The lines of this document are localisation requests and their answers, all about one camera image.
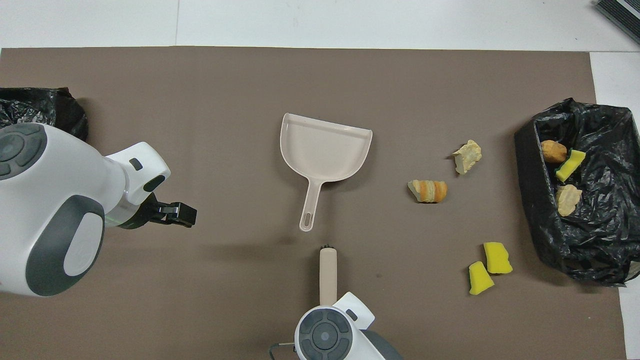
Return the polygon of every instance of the sponge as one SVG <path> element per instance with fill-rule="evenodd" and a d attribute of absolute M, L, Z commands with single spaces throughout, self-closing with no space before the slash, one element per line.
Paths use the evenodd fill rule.
<path fill-rule="evenodd" d="M 484 243 L 486 268 L 491 274 L 508 274 L 513 271 L 509 263 L 509 253 L 502 243 Z"/>
<path fill-rule="evenodd" d="M 482 261 L 476 261 L 469 265 L 469 279 L 471 280 L 471 290 L 469 291 L 471 295 L 478 295 L 494 285 Z"/>
<path fill-rule="evenodd" d="M 580 166 L 586 153 L 578 150 L 569 150 L 569 157 L 567 160 L 556 170 L 556 177 L 558 180 L 565 182 L 567 178 Z"/>

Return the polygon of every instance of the dustpan handle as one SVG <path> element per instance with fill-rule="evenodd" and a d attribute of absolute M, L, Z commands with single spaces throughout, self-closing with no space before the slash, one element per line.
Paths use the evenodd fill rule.
<path fill-rule="evenodd" d="M 320 188 L 322 188 L 322 182 L 309 179 L 307 198 L 305 199 L 305 206 L 302 208 L 302 216 L 300 217 L 300 230 L 302 231 L 309 231 L 314 226 Z"/>

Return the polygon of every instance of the food scrap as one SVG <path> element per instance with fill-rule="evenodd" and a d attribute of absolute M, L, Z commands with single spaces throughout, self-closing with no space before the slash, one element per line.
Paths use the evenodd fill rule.
<path fill-rule="evenodd" d="M 456 171 L 460 175 L 466 174 L 482 158 L 481 151 L 482 149 L 475 141 L 467 141 L 465 145 L 452 154 L 456 161 Z"/>
<path fill-rule="evenodd" d="M 545 140 L 540 143 L 542 156 L 547 163 L 560 164 L 566 160 L 566 147 L 553 140 Z"/>
<path fill-rule="evenodd" d="M 469 290 L 471 295 L 478 295 L 494 285 L 482 261 L 476 261 L 469 266 L 469 279 L 471 281 L 471 290 Z"/>
<path fill-rule="evenodd" d="M 565 182 L 567 178 L 580 166 L 586 153 L 578 150 L 569 150 L 569 157 L 567 160 L 556 170 L 556 177 L 558 180 Z"/>
<path fill-rule="evenodd" d="M 502 243 L 484 243 L 486 269 L 492 274 L 508 274 L 513 271 L 509 262 L 509 253 Z"/>
<path fill-rule="evenodd" d="M 419 202 L 440 202 L 447 196 L 447 183 L 444 181 L 413 180 L 407 186 Z"/>
<path fill-rule="evenodd" d="M 574 185 L 559 186 L 556 193 L 556 202 L 560 216 L 565 217 L 573 213 L 575 206 L 580 202 L 581 195 L 582 190 L 578 190 Z"/>

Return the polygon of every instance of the beige cylindrical handle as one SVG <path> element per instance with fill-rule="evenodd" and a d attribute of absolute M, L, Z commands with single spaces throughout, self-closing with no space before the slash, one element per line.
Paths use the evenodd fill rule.
<path fill-rule="evenodd" d="M 320 305 L 338 301 L 338 253 L 327 247 L 320 250 Z"/>

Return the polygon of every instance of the dustpan pan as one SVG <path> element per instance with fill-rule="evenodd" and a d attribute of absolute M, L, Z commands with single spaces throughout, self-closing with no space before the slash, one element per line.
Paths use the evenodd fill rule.
<path fill-rule="evenodd" d="M 280 152 L 295 172 L 309 181 L 300 229 L 313 228 L 324 183 L 352 176 L 364 163 L 373 131 L 286 113 L 280 130 Z"/>

